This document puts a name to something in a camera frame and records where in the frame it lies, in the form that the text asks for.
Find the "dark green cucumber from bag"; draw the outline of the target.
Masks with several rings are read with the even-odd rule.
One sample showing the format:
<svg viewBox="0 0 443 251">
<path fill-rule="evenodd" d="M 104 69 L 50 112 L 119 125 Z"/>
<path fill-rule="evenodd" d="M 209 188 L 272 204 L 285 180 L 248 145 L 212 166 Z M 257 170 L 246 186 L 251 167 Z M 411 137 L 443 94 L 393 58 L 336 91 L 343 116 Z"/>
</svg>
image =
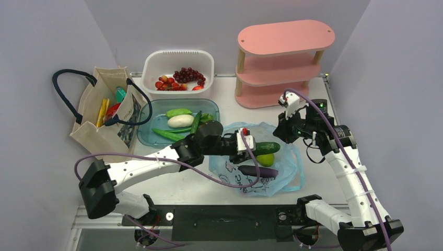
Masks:
<svg viewBox="0 0 443 251">
<path fill-rule="evenodd" d="M 255 150 L 252 151 L 254 156 L 274 154 L 281 149 L 281 146 L 276 142 L 257 142 Z"/>
</svg>

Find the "blue plastic grocery bag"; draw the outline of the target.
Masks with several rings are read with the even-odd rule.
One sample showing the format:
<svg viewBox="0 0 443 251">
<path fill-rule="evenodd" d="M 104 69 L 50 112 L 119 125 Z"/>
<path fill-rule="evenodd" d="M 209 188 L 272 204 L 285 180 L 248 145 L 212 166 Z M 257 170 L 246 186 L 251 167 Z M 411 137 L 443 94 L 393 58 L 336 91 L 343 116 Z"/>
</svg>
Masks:
<svg viewBox="0 0 443 251">
<path fill-rule="evenodd" d="M 264 158 L 254 154 L 260 166 L 260 180 L 247 188 L 236 188 L 236 193 L 243 196 L 266 196 L 271 197 L 279 192 L 292 192 L 300 190 L 305 182 L 304 170 L 298 148 L 292 144 L 286 144 L 272 133 L 273 125 L 265 122 L 250 124 L 235 122 L 224 127 L 224 133 L 233 133 L 241 127 L 246 127 L 256 140 L 256 148 L 260 142 L 271 143 L 277 151 L 274 153 L 273 165 L 262 165 Z M 242 163 L 230 162 L 228 156 L 210 156 L 209 171 L 221 181 L 234 185 L 249 185 L 256 180 L 255 164 L 248 159 Z"/>
</svg>

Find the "beige canvas tote bag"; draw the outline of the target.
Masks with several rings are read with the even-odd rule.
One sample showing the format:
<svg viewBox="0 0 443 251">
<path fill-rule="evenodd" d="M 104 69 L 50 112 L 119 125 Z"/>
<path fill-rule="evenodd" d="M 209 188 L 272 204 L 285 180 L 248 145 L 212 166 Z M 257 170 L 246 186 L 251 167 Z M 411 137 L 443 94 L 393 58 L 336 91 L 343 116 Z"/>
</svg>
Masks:
<svg viewBox="0 0 443 251">
<path fill-rule="evenodd" d="M 80 75 L 88 81 L 77 106 L 71 104 L 58 84 L 58 77 L 64 73 Z M 91 154 L 133 153 L 136 130 L 150 117 L 142 118 L 147 95 L 134 84 L 127 68 L 95 68 L 93 74 L 63 69 L 53 74 L 52 83 L 75 117 L 71 138 Z"/>
</svg>

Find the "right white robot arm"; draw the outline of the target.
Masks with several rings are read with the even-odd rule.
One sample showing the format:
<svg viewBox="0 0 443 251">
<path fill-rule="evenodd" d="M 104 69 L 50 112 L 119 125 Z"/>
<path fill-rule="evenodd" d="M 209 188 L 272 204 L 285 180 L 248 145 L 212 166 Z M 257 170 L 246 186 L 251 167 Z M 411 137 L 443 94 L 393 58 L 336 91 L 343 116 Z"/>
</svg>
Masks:
<svg viewBox="0 0 443 251">
<path fill-rule="evenodd" d="M 297 221 L 316 221 L 325 226 L 337 236 L 342 250 L 390 248 L 404 227 L 400 220 L 391 218 L 378 200 L 349 127 L 335 125 L 325 99 L 312 100 L 305 107 L 304 118 L 300 116 L 298 98 L 281 97 L 278 103 L 286 110 L 278 116 L 274 136 L 288 144 L 297 139 L 311 140 L 334 171 L 350 210 L 346 214 L 319 195 L 306 196 L 297 200 Z"/>
</svg>

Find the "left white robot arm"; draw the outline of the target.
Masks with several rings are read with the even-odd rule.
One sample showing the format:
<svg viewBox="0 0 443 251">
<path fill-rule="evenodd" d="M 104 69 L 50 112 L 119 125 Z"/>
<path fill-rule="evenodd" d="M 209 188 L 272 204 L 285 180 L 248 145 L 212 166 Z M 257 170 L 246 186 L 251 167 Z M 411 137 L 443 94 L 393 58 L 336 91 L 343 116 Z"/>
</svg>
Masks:
<svg viewBox="0 0 443 251">
<path fill-rule="evenodd" d="M 110 213 L 136 218 L 143 225 L 154 222 L 156 210 L 148 195 L 137 196 L 126 189 L 148 179 L 187 169 L 199 172 L 205 156 L 251 157 L 255 138 L 243 127 L 223 136 L 218 121 L 209 121 L 195 133 L 147 156 L 132 155 L 129 161 L 106 164 L 99 159 L 79 178 L 79 190 L 89 219 Z"/>
</svg>

